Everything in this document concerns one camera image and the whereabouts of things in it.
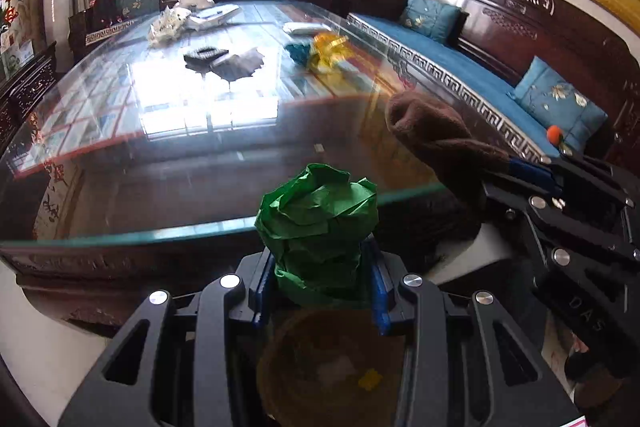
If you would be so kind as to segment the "person's right hand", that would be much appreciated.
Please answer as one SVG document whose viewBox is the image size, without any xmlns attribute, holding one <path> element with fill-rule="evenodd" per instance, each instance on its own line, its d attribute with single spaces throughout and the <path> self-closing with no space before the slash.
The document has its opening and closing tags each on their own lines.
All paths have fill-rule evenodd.
<svg viewBox="0 0 640 427">
<path fill-rule="evenodd" d="M 574 403 L 582 409 L 600 407 L 626 383 L 625 378 L 614 377 L 575 334 L 564 363 L 564 374 L 573 385 Z"/>
</svg>

